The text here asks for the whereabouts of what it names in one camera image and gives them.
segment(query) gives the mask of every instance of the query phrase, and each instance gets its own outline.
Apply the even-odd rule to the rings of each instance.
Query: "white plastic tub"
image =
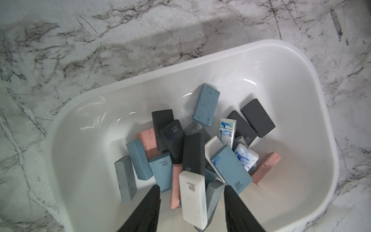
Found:
[[[46,163],[67,231],[114,232],[149,187],[137,180],[132,203],[121,204],[114,162],[125,143],[152,127],[151,112],[173,109],[183,128],[191,122],[199,86],[220,92],[213,126],[258,98],[276,124],[251,148],[260,158],[276,151],[279,163],[241,199],[267,231],[284,231],[317,216],[329,202],[338,158],[317,73],[294,46],[262,40],[103,86],[74,98],[54,119],[47,135]],[[222,196],[208,231],[226,231]],[[195,231],[170,209],[161,194],[157,231]]]

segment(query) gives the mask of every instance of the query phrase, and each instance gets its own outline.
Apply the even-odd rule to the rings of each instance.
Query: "eraser with blue stains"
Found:
[[[237,112],[232,111],[228,117],[229,119],[237,120],[236,134],[235,137],[243,136],[247,143],[247,147],[254,141],[257,137],[256,131],[248,124],[243,117]]]
[[[197,133],[184,138],[183,171],[205,176],[205,136]]]
[[[198,122],[191,122],[185,129],[184,129],[185,135],[191,135],[196,133],[202,133],[205,135],[205,142],[209,141],[211,139],[211,136],[206,131],[206,129]]]
[[[136,139],[127,143],[126,147],[128,148],[130,159],[133,163],[138,179],[148,180],[149,178],[153,177],[142,141],[140,139]]]
[[[223,145],[228,145],[231,149],[236,133],[237,120],[222,118],[220,119],[219,139]]]
[[[160,192],[171,189],[171,178],[173,174],[173,163],[171,162],[170,153],[158,155],[149,161],[152,173],[160,187]]]
[[[245,105],[241,113],[260,138],[276,127],[257,98]]]
[[[210,160],[224,181],[240,194],[252,178],[228,145],[224,145]]]
[[[173,110],[159,110],[152,112],[153,128],[155,129],[155,137],[157,143],[157,150],[164,151],[167,149],[163,141],[160,130],[167,124],[174,121]]]
[[[240,160],[241,164],[246,169],[246,171],[250,171],[250,169],[259,159],[259,155],[255,151],[251,150],[250,148],[247,148],[241,143],[238,144],[238,146],[234,150],[234,154]]]
[[[137,185],[135,183],[133,166],[130,156],[124,156],[115,162],[118,188],[120,190],[121,202],[123,204],[130,202],[136,192]]]
[[[174,120],[160,130],[161,137],[166,144],[175,164],[183,161],[184,131],[179,120]]]
[[[193,111],[192,119],[204,126],[211,126],[218,104],[220,92],[216,89],[203,84],[198,95],[196,107]]]

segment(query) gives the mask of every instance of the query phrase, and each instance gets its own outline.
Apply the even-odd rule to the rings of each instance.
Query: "gray eraser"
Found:
[[[120,190],[121,202],[128,203],[137,192],[133,166],[130,156],[124,156],[115,162],[118,188]]]
[[[218,205],[221,193],[223,192],[224,184],[219,180],[210,182],[206,190],[206,205],[207,205],[207,226],[205,229],[194,227],[198,232],[203,232],[211,224],[215,213],[216,206]]]

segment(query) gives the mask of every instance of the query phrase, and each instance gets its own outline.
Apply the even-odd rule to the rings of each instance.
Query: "white eraser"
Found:
[[[205,177],[183,171],[179,174],[179,185],[183,219],[200,229],[205,229],[207,226]]]
[[[218,175],[221,182],[225,183],[224,179],[221,177],[218,170],[216,170],[213,162],[211,162],[210,158],[218,152],[223,147],[223,144],[218,139],[217,136],[212,137],[206,144],[205,144],[205,158],[210,166],[214,169],[215,173]]]
[[[234,134],[236,133],[237,120],[222,118],[220,119],[219,139],[223,145],[233,147]]]
[[[234,150],[234,154],[240,160],[246,171],[249,171],[259,159],[259,155],[255,151],[247,148],[242,143],[238,144]]]

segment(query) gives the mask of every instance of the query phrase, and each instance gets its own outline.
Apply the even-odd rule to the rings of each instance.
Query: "blue eraser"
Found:
[[[228,185],[240,194],[252,178],[228,145],[224,145],[210,160]]]
[[[115,162],[118,188],[120,190],[121,202],[128,203],[137,192],[133,166],[130,156],[124,156]]]
[[[151,158],[149,161],[153,175],[160,187],[160,191],[164,192],[171,189],[171,180],[173,176],[173,163],[171,162],[170,153],[166,152],[162,155]]]
[[[153,177],[151,167],[148,164],[147,156],[143,148],[142,141],[136,139],[126,144],[128,148],[131,162],[133,163],[137,177],[140,180],[148,180]]]
[[[207,127],[213,123],[214,113],[218,104],[220,92],[203,84],[198,95],[192,119]]]
[[[216,179],[216,173],[213,171],[210,171],[209,169],[205,169],[205,187],[207,189],[207,186],[210,182],[214,181]]]

